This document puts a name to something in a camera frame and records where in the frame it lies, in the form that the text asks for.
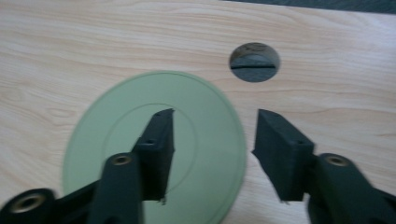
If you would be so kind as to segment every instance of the light green plate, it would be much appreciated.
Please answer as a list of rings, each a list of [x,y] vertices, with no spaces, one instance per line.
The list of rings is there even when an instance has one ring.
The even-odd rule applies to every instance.
[[[245,137],[226,97],[185,73],[132,77],[100,97],[69,142],[64,193],[97,180],[106,158],[130,151],[150,117],[167,108],[175,109],[176,150],[167,203],[144,202],[146,223],[219,223],[243,180]]]

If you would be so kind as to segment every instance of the dark background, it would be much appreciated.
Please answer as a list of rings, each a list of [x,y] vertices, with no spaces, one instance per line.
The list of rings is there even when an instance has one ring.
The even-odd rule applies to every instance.
[[[396,14],[396,0],[229,0],[289,7]]]

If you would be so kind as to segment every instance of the black plastic part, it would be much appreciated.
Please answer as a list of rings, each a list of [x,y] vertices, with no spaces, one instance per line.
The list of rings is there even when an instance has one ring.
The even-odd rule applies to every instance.
[[[329,208],[325,203],[318,202],[313,197],[308,201],[308,215],[311,224],[333,224]]]
[[[332,162],[329,158],[338,159]],[[352,161],[331,153],[321,154],[315,172],[334,223],[396,223],[396,214],[391,206]]]
[[[381,189],[377,189],[381,196],[387,201],[389,206],[393,209],[393,212],[396,214],[396,196],[386,193]]]
[[[50,224],[50,215],[54,205],[55,198],[52,190],[30,189],[14,197],[3,207],[0,211],[0,223]],[[23,212],[23,209],[28,207],[32,209]]]
[[[139,167],[135,153],[120,153],[106,161],[93,197],[88,224],[143,223]]]
[[[100,180],[58,200],[49,189],[25,191],[1,209],[0,223],[143,223],[142,201],[165,197],[175,151],[173,112],[167,109],[155,114],[132,152],[114,155],[106,161]],[[11,212],[10,208],[21,198],[37,194],[45,200],[35,209]]]
[[[145,201],[164,201],[175,151],[173,112],[167,109],[156,113],[133,148],[140,159]]]
[[[86,223],[98,181],[78,189],[56,201],[52,223]]]
[[[260,109],[253,154],[282,201],[301,201],[314,143],[277,113]]]

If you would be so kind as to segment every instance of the wood grain surface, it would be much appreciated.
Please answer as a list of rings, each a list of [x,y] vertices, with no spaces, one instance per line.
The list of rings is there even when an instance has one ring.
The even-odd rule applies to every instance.
[[[236,78],[232,51],[273,47],[262,83]],[[0,1],[0,203],[32,188],[61,191],[68,139],[90,104],[127,77],[177,70],[233,103],[253,146],[258,108],[284,115],[396,194],[396,16],[223,1]],[[243,187],[223,223],[308,223],[280,203],[247,151]]]

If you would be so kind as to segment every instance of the circular hole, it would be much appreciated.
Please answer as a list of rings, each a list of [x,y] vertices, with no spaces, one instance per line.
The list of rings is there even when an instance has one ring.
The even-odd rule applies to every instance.
[[[146,141],[146,143],[147,143],[147,144],[154,144],[154,143],[155,143],[155,140],[154,140],[154,139],[148,139],[148,140]]]
[[[110,217],[106,219],[104,224],[119,224],[121,223],[121,220],[119,217]]]
[[[127,164],[131,161],[131,158],[128,156],[118,156],[116,158],[113,159],[113,164],[114,165],[123,165],[123,164]]]
[[[347,161],[341,157],[329,156],[326,157],[326,161],[337,166],[347,166]]]
[[[11,213],[23,213],[37,208],[45,201],[42,194],[31,194],[17,200],[10,208]]]
[[[280,66],[276,51],[261,43],[248,43],[235,49],[230,57],[234,75],[247,82],[263,82],[273,77]]]

